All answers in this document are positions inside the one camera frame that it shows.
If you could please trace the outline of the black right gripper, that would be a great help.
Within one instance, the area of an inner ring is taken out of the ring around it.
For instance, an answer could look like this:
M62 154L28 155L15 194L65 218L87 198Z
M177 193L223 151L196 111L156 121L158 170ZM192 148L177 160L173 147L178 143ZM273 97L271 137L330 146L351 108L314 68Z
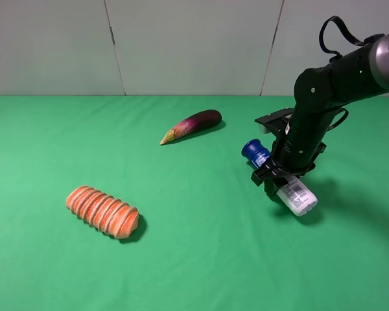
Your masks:
M286 134L282 131L275 140L272 148L272 159L266 160L259 168L252 172L251 180L257 186L264 183L264 190L268 197L273 197L290 179L297 178L297 174L279 171L277 165L283 170L302 171L314 162L317 148L326 131L301 132L293 130Z

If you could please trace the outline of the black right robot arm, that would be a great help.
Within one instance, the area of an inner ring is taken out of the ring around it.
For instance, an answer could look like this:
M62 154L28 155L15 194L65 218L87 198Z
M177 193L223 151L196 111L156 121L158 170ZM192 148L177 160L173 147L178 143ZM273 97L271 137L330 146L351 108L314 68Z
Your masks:
M325 67L304 70L294 85L295 106L256 119L276 139L252 181L264 185L272 197L288 177L303 177L324 152L324 135L339 125L334 118L339 113L347 118L345 106L385 93L389 93L389 34L372 36L367 45Z

